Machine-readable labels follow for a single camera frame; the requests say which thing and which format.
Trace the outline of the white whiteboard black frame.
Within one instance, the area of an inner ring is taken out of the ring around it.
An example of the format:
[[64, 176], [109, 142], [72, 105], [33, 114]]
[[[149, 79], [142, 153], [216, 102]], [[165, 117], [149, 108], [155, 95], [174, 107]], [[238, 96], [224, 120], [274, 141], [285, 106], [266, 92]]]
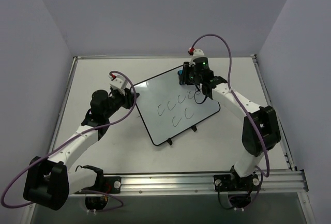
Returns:
[[193, 85], [180, 85], [178, 66], [139, 82], [137, 108], [153, 145], [160, 146], [221, 110]]

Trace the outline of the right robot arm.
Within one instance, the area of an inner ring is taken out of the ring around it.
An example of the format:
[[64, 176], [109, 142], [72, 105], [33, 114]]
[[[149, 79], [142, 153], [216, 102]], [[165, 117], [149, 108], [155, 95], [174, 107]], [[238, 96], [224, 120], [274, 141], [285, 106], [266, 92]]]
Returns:
[[231, 186], [235, 189], [246, 186], [248, 176], [260, 168], [259, 163], [262, 159], [265, 160], [266, 171], [261, 174], [269, 177], [268, 151], [281, 139], [275, 109], [254, 103], [237, 92], [229, 79], [214, 74], [205, 56], [184, 62], [177, 74], [180, 85], [196, 86], [206, 98], [219, 102], [243, 122], [244, 153], [233, 166], [233, 173], [229, 177]]

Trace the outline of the blue bone-shaped eraser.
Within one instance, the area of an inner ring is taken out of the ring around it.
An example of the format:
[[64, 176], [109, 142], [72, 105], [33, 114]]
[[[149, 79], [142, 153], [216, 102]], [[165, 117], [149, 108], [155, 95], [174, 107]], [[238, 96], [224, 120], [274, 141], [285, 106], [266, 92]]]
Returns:
[[178, 76], [179, 76], [180, 78], [182, 78], [182, 77], [183, 77], [183, 70], [179, 70], [179, 71], [177, 72], [177, 74], [178, 74]]

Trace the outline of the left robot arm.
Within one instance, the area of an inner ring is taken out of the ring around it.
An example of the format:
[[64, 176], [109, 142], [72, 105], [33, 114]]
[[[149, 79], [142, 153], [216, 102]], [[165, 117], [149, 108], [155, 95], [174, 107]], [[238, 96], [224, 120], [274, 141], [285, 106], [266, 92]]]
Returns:
[[133, 110], [139, 93], [126, 88], [123, 92], [93, 92], [90, 109], [76, 132], [45, 157], [35, 157], [28, 167], [23, 198], [52, 210], [60, 209], [69, 195], [78, 191], [100, 192], [105, 182], [103, 170], [82, 166], [74, 172], [73, 164], [108, 131], [109, 118], [120, 108]]

